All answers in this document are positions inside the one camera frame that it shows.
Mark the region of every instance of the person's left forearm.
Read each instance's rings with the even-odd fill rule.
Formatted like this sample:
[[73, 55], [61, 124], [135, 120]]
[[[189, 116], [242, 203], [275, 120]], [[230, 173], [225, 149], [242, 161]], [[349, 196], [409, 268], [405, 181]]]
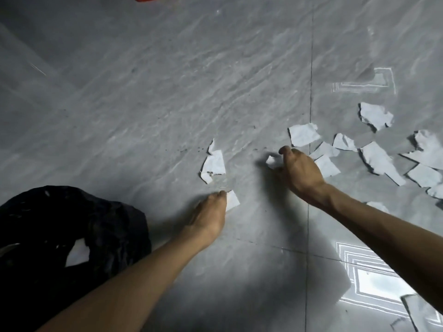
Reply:
[[138, 332], [163, 292], [206, 246], [198, 231], [186, 227], [175, 239], [75, 302], [38, 332]]

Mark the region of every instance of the person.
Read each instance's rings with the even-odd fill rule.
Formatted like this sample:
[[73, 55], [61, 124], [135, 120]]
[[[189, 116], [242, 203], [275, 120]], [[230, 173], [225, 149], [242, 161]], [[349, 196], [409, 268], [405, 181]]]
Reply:
[[[443, 312], [442, 237], [327, 184], [317, 165], [304, 153], [284, 146], [280, 154], [284, 158], [282, 178], [295, 195], [348, 228]], [[225, 209], [225, 191], [209, 195], [177, 237], [75, 302], [38, 331], [139, 331], [180, 271], [219, 236]]]

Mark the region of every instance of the forearm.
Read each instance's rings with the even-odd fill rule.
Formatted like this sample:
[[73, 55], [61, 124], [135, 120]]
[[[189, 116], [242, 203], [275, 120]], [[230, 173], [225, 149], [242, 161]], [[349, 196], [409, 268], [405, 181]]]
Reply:
[[319, 207], [354, 233], [425, 300], [443, 312], [443, 238], [363, 204], [331, 185]]
[[138, 332], [163, 292], [205, 244], [183, 231], [43, 325], [39, 332]]

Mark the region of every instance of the marble floor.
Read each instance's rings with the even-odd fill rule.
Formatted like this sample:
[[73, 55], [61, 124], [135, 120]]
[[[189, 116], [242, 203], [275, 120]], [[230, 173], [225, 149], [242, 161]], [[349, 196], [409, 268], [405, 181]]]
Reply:
[[[145, 331], [412, 332], [413, 290], [263, 165], [314, 122], [376, 140], [400, 174], [407, 137], [443, 141], [443, 0], [1, 0], [0, 203], [46, 184], [146, 213], [156, 246], [195, 201], [241, 206], [179, 276]], [[385, 105], [373, 133], [358, 103]], [[198, 176], [215, 138], [226, 176]], [[313, 151], [319, 142], [302, 148]], [[436, 199], [369, 173], [356, 153], [329, 178], [361, 201], [443, 235]], [[442, 331], [439, 315], [430, 331]]]

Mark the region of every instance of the person's left hand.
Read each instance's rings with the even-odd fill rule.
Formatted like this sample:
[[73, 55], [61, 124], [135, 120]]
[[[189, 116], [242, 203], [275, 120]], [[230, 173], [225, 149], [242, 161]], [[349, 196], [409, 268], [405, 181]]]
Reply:
[[226, 191], [213, 193], [195, 208], [189, 227], [202, 236], [205, 246], [209, 246], [220, 235], [225, 215]]

